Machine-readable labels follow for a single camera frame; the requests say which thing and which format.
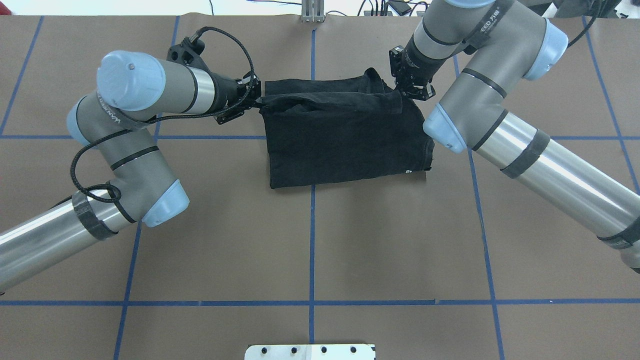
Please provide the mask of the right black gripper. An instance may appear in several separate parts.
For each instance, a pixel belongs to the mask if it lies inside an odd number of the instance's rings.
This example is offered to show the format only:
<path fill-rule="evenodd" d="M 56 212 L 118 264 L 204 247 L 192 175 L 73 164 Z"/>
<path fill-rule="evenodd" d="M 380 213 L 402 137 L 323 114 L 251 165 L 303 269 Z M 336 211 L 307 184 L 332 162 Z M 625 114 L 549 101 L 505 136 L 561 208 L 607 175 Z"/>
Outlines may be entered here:
<path fill-rule="evenodd" d="M 431 82 L 446 60 L 432 59 L 409 47 L 395 46 L 389 50 L 394 84 L 411 100 L 427 101 L 435 96 Z"/>

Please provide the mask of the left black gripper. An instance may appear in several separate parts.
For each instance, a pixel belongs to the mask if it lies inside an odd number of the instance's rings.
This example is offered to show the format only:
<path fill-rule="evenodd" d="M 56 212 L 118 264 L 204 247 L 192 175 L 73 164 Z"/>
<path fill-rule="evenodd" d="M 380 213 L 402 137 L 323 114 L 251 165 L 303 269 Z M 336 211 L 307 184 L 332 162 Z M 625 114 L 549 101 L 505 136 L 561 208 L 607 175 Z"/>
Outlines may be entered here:
<path fill-rule="evenodd" d="M 215 113 L 215 122 L 218 125 L 244 116 L 262 97 L 262 82 L 254 71 L 249 71 L 242 79 L 213 73 L 212 80 L 215 85 L 212 112 Z"/>

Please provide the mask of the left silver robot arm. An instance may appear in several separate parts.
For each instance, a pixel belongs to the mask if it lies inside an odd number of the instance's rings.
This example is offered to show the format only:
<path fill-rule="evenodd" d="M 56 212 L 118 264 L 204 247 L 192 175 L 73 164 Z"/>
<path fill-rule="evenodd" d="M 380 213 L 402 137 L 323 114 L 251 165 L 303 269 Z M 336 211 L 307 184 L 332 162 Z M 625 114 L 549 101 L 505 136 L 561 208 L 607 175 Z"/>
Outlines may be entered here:
<path fill-rule="evenodd" d="M 183 212 L 190 200 L 148 127 L 209 116 L 225 123 L 258 96 L 254 69 L 233 79 L 210 71 L 190 50 L 174 47 L 165 60 L 125 50 L 106 54 L 96 89 L 66 119 L 82 145 L 70 166 L 76 192 L 2 233 L 1 291 L 131 224 L 156 227 Z"/>

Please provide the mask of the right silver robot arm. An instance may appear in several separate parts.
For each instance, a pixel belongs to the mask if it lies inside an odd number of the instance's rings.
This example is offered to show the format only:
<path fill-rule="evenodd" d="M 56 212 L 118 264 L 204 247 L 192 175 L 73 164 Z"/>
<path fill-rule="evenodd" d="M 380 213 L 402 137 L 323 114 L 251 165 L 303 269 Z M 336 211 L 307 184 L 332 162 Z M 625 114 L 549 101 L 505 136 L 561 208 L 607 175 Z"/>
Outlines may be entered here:
<path fill-rule="evenodd" d="M 508 96 L 545 76 L 569 37 L 518 0 L 434 0 L 405 45 L 388 52 L 396 89 L 435 96 L 433 81 L 456 55 L 469 60 L 425 117 L 422 130 L 453 153 L 473 151 L 548 201 L 639 271 L 639 195 L 561 145 Z"/>

